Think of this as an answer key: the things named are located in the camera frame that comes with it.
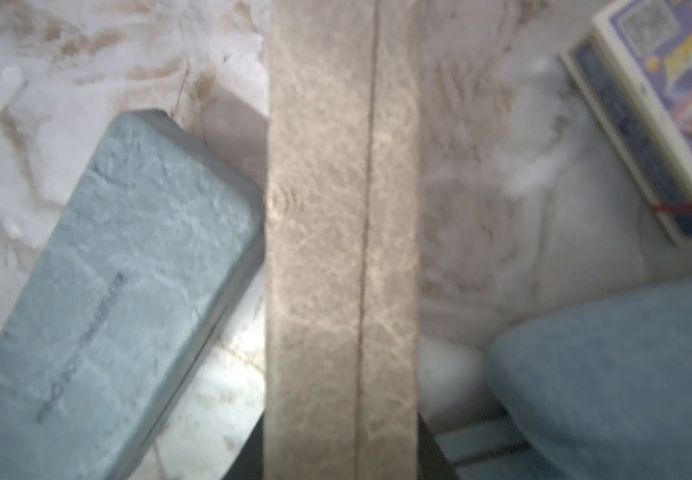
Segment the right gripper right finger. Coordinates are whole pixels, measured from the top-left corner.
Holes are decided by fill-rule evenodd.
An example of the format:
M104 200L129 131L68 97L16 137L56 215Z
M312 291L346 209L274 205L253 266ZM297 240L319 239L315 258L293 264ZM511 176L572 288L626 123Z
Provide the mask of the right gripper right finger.
M421 414L418 414L418 479L460 479Z

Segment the mint glasses case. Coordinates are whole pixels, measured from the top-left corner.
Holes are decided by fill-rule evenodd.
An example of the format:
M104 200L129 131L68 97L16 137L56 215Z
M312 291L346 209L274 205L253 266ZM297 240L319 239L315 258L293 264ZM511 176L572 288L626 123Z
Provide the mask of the mint glasses case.
M420 9L276 1L264 475L413 479Z

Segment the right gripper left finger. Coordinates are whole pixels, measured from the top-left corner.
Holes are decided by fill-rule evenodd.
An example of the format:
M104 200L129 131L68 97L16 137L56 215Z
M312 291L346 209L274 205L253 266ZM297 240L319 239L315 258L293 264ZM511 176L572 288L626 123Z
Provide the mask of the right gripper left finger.
M223 480L262 480L264 478L264 415L253 427L247 441Z

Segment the blue case brown lining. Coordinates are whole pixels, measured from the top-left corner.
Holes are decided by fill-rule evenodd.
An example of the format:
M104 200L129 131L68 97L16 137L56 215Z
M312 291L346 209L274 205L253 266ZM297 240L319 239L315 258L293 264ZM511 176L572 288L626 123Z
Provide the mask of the blue case brown lining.
M487 380L527 441L573 479L692 479L692 280L530 321Z

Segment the grey case mint lining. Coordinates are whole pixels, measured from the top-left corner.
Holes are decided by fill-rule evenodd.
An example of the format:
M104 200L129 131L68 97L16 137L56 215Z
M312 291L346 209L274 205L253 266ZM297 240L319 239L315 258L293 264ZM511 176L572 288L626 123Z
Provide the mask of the grey case mint lining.
M161 110L105 130L0 334L0 479L126 479L264 259L261 189Z

